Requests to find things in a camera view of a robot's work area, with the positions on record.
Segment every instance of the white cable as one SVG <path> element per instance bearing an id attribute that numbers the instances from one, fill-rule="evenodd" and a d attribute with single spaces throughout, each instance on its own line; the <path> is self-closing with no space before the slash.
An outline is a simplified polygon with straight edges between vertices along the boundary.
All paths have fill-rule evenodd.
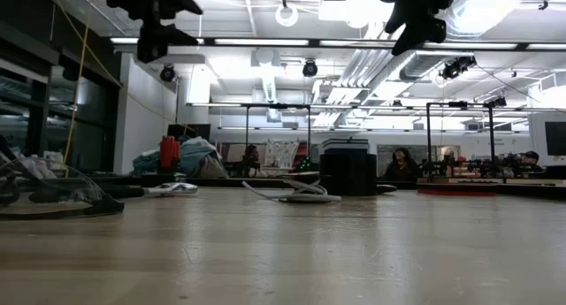
<path id="1" fill-rule="evenodd" d="M 241 184 L 254 194 L 257 194 L 260 197 L 268 200 L 277 201 L 281 199 L 293 199 L 293 201 L 297 202 L 340 202 L 342 200 L 342 198 L 340 198 L 339 196 L 329 195 L 326 189 L 324 189 L 322 186 L 319 186 L 318 183 L 320 182 L 320 180 L 313 182 L 310 185 L 295 180 L 283 180 L 283 182 L 293 186 L 294 188 L 296 188 L 296 190 L 292 194 L 267 195 L 255 190 L 253 187 L 248 185 L 246 181 L 242 181 Z M 311 191 L 314 194 L 304 194 L 305 191 Z"/>
<path id="2" fill-rule="evenodd" d="M 235 7 L 240 7 L 240 8 L 248 8 L 247 5 L 245 4 L 237 4 L 231 1 L 226 1 L 226 0 L 212 0 L 214 2 L 218 2 L 221 4 L 227 4 L 227 5 L 231 5 L 231 6 L 235 6 Z M 278 4 L 254 4 L 254 5 L 250 5 L 251 8 L 279 8 Z"/>
<path id="3" fill-rule="evenodd" d="M 304 7 L 304 6 L 300 6 L 300 5 L 297 5 L 296 7 L 297 7 L 297 9 L 299 9 L 301 11 L 305 11 L 305 12 L 312 13 L 312 14 L 318 14 L 318 11 L 309 10 L 309 8 L 312 8 L 312 7 Z"/>
<path id="4" fill-rule="evenodd" d="M 283 16 L 281 16 L 285 7 L 280 5 L 275 11 L 275 19 L 277 20 L 277 23 L 281 24 L 283 27 L 292 27 L 299 20 L 299 12 L 294 5 L 288 5 L 287 8 L 291 9 L 291 16 L 289 18 L 283 18 Z"/>

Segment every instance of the wooden table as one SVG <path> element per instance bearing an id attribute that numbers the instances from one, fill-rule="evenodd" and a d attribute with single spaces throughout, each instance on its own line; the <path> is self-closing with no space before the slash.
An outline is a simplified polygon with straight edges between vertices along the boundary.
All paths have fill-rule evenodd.
<path id="1" fill-rule="evenodd" d="M 3 222 L 0 303 L 562 305 L 565 256 L 559 202 L 289 205 L 201 188 L 123 215 Z"/>

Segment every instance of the security camera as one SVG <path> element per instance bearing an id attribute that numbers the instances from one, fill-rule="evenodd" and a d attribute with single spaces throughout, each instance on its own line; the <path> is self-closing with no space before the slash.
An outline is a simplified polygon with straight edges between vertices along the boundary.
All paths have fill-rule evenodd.
<path id="1" fill-rule="evenodd" d="M 304 77 L 314 77 L 317 76 L 317 73 L 318 67 L 315 60 L 307 60 L 302 68 L 302 75 L 304 75 Z"/>
<path id="2" fill-rule="evenodd" d="M 175 73 L 175 65 L 164 65 L 163 71 L 161 71 L 159 77 L 162 81 L 170 83 L 175 80 L 175 75 L 177 75 Z"/>

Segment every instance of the fluorescent light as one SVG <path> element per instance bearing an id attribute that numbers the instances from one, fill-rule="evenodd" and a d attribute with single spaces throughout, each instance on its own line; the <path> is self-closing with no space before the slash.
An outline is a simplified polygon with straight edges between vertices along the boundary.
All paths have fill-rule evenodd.
<path id="1" fill-rule="evenodd" d="M 218 45 L 307 46 L 309 40 L 216 39 Z"/>
<path id="2" fill-rule="evenodd" d="M 255 130 L 294 130 L 293 128 L 288 128 L 288 127 L 254 127 L 253 129 Z"/>
<path id="3" fill-rule="evenodd" d="M 110 38 L 114 44 L 137 44 L 138 38 Z"/>
<path id="4" fill-rule="evenodd" d="M 246 127 L 219 127 L 222 130 L 246 130 Z"/>
<path id="5" fill-rule="evenodd" d="M 392 49 L 394 45 L 394 42 L 386 41 L 322 40 L 320 42 L 321 47 Z"/>
<path id="6" fill-rule="evenodd" d="M 405 106 L 358 106 L 360 110 L 400 111 L 407 110 Z"/>
<path id="7" fill-rule="evenodd" d="M 325 105 L 311 105 L 310 108 L 312 110 L 334 110 L 334 109 L 354 109 L 355 106 L 350 105 L 332 105 L 332 104 L 325 104 Z"/>
<path id="8" fill-rule="evenodd" d="M 126 38 L 126 37 L 116 37 L 116 38 L 110 38 L 110 41 L 113 44 L 137 44 L 138 43 L 139 38 L 136 37 L 132 37 L 132 38 Z M 198 41 L 199 45 L 203 45 L 204 44 L 204 40 L 203 39 L 196 39 Z"/>
<path id="9" fill-rule="evenodd" d="M 241 107 L 238 103 L 187 103 L 191 107 Z"/>
<path id="10" fill-rule="evenodd" d="M 566 43 L 530 44 L 528 50 L 566 50 Z"/>
<path id="11" fill-rule="evenodd" d="M 452 49 L 452 50 L 513 50 L 516 43 L 488 43 L 488 42 L 444 42 L 425 43 L 425 49 Z"/>
<path id="12" fill-rule="evenodd" d="M 474 52 L 461 52 L 461 51 L 449 51 L 449 50 L 440 50 L 440 51 L 418 50 L 417 55 L 435 56 L 435 57 L 473 57 Z"/>

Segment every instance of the wire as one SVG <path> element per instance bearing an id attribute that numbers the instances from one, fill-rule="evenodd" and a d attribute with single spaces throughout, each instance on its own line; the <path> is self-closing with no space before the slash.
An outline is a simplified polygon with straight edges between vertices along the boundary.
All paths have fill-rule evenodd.
<path id="1" fill-rule="evenodd" d="M 268 200 L 274 201 L 283 201 L 283 202 L 340 202 L 342 198 L 335 195 L 329 195 L 326 189 L 320 186 L 318 183 L 320 180 L 313 182 L 312 184 L 308 185 L 299 181 L 295 180 L 283 180 L 286 184 L 294 187 L 296 190 L 292 194 L 283 194 L 283 195 L 267 195 L 260 193 L 259 191 L 255 190 L 253 187 L 248 185 L 246 181 L 242 181 L 241 184 L 247 188 L 249 191 L 253 192 L 254 194 L 259 195 L 260 197 Z M 304 192 L 310 191 L 314 194 L 305 194 Z"/>
<path id="2" fill-rule="evenodd" d="M 212 0 L 212 1 L 215 1 L 215 2 L 218 2 L 218 3 L 221 3 L 221 4 L 227 4 L 227 5 L 239 7 L 239 8 L 248 8 L 248 6 L 245 5 L 245 4 L 237 4 L 237 3 L 226 1 L 226 0 Z M 252 8 L 252 9 L 279 8 L 280 6 L 281 6 L 280 4 L 256 4 L 256 5 L 250 5 L 250 8 Z M 298 4 L 294 4 L 294 7 L 296 7 L 297 9 L 299 9 L 301 11 L 305 11 L 305 12 L 313 13 L 313 14 L 318 14 L 317 11 L 312 11 L 312 10 L 317 10 L 318 9 L 317 7 L 312 7 L 312 6 L 307 6 L 307 5 L 298 5 Z"/>
<path id="3" fill-rule="evenodd" d="M 539 101 L 538 99 L 536 99 L 536 98 L 530 96 L 530 95 L 527 94 L 527 93 L 521 92 L 521 90 L 519 90 L 518 88 L 515 88 L 514 86 L 508 84 L 505 80 L 502 80 L 502 79 L 498 78 L 497 76 L 495 76 L 495 74 L 493 74 L 493 73 L 491 73 L 491 72 L 488 72 L 488 71 L 487 71 L 485 68 L 483 68 L 481 65 L 476 64 L 476 66 L 477 66 L 480 70 L 486 72 L 488 75 L 490 75 L 491 77 L 493 77 L 494 79 L 498 80 L 498 81 L 499 81 L 501 84 L 503 84 L 504 86 L 513 89 L 514 91 L 516 91 L 516 92 L 519 93 L 520 95 L 524 95 L 524 96 L 526 96 L 527 98 L 530 98 L 530 99 L 532 99 L 533 101 L 535 101 L 535 102 L 537 102 L 537 103 L 542 103 L 542 102 Z M 551 108 L 551 110 L 555 110 L 555 111 L 558 111 L 558 112 L 561 112 L 561 113 L 566 113 L 565 110 L 560 110 L 560 109 L 557 109 L 557 108 Z"/>
<path id="4" fill-rule="evenodd" d="M 67 158 L 69 157 L 69 150 L 71 149 L 71 139 L 73 138 L 74 120 L 77 114 L 77 100 L 79 99 L 80 79 L 82 78 L 82 68 L 85 64 L 85 53 L 87 53 L 87 39 L 88 39 L 89 28 L 90 28 L 90 9 L 87 10 L 87 25 L 85 26 L 85 36 L 84 36 L 84 41 L 82 42 L 82 51 L 80 53 L 79 78 L 75 83 L 73 115 L 71 116 L 71 125 L 69 127 L 69 135 L 67 136 L 67 147 L 65 149 L 65 156 L 63 157 L 63 164 L 67 164 Z"/>
<path id="5" fill-rule="evenodd" d="M 304 6 L 300 6 L 300 5 L 296 5 L 297 9 L 301 10 L 301 11 L 305 11 L 308 13 L 312 13 L 312 14 L 318 14 L 318 11 L 311 11 L 309 9 L 307 9 L 308 7 L 304 7 Z"/>
<path id="6" fill-rule="evenodd" d="M 57 7 L 59 8 L 59 10 L 61 10 L 61 12 L 63 13 L 63 15 L 65 16 L 66 20 L 69 22 L 69 24 L 71 25 L 71 28 L 74 30 L 74 33 L 77 34 L 77 36 L 79 36 L 79 39 L 84 43 L 85 39 L 80 35 L 79 30 L 77 29 L 77 27 L 73 24 L 73 21 L 71 20 L 71 18 L 69 17 L 69 14 L 65 11 L 65 8 L 63 7 L 63 5 L 61 4 L 60 0 L 55 0 L 55 2 L 57 3 Z M 104 64 L 100 61 L 100 59 L 98 58 L 98 56 L 95 54 L 95 52 L 88 46 L 88 44 L 85 44 L 85 46 L 87 47 L 88 52 L 90 53 L 90 55 L 92 56 L 92 58 L 96 61 L 96 63 L 103 69 L 103 71 L 106 73 L 106 75 L 120 88 L 122 89 L 130 98 L 132 98 L 134 101 L 136 101 L 141 107 L 143 107 L 144 109 L 154 113 L 155 115 L 158 115 L 159 117 L 164 117 L 164 114 L 159 114 L 157 111 L 153 111 L 150 107 L 144 105 L 142 102 L 140 102 L 135 96 L 131 95 L 130 93 L 127 92 L 126 88 L 124 88 L 124 86 L 122 85 L 122 83 L 119 80 L 116 80 L 116 78 L 110 73 L 110 71 L 108 71 L 108 69 L 104 66 Z"/>

